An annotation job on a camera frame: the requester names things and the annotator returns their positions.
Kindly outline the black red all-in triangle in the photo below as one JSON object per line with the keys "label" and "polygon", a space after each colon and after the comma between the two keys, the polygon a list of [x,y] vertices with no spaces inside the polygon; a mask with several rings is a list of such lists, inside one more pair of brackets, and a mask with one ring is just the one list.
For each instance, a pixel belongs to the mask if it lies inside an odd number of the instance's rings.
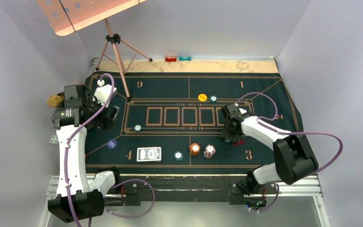
{"label": "black red all-in triangle", "polygon": [[235,147],[235,146],[239,146],[239,145],[242,145],[242,144],[244,144],[245,143],[245,141],[244,140],[239,140],[238,142],[234,142],[233,143],[233,146]]}

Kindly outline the purple small blind button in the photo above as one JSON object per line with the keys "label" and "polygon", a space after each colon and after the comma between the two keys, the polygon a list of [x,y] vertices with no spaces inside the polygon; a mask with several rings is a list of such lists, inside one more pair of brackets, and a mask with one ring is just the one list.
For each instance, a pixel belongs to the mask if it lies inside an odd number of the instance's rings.
{"label": "purple small blind button", "polygon": [[109,140],[108,142],[107,142],[107,148],[108,149],[114,149],[114,148],[116,148],[117,147],[117,141],[116,140]]}

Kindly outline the green blue poker chip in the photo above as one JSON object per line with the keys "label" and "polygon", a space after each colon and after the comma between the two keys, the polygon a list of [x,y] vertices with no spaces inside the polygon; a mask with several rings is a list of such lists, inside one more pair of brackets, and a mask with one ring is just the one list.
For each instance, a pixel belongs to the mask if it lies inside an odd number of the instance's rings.
{"label": "green blue poker chip", "polygon": [[140,132],[142,131],[142,126],[140,124],[136,124],[133,129],[135,132]]}

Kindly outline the yellow big blind button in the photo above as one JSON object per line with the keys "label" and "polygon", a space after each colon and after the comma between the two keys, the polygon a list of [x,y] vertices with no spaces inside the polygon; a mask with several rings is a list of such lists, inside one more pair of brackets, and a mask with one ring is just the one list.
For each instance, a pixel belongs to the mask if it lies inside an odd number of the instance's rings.
{"label": "yellow big blind button", "polygon": [[198,100],[201,101],[201,102],[207,101],[207,95],[206,94],[199,94],[198,95]]}

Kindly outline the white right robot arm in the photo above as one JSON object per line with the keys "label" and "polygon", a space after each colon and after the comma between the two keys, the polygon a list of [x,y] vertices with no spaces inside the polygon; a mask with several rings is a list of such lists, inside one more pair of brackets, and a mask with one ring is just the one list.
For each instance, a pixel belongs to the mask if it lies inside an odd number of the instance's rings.
{"label": "white right robot arm", "polygon": [[237,143],[241,136],[249,136],[273,151],[273,163],[247,173],[247,190],[259,192],[273,182],[291,185],[318,170],[318,161],[305,135],[272,126],[236,104],[223,106],[221,113],[225,118],[221,138]]}

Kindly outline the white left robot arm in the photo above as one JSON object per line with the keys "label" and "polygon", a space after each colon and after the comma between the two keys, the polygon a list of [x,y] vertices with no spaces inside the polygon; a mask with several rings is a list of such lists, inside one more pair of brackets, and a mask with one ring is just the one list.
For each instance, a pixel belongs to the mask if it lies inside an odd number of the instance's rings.
{"label": "white left robot arm", "polygon": [[117,89],[111,85],[98,86],[94,93],[85,85],[71,85],[47,101],[49,107],[55,108],[52,122],[61,162],[56,197],[48,201],[48,211],[64,223],[102,215],[105,195],[121,190],[116,167],[100,170],[88,182],[85,161],[88,130],[110,131],[114,125],[118,108],[108,107],[116,94]]}

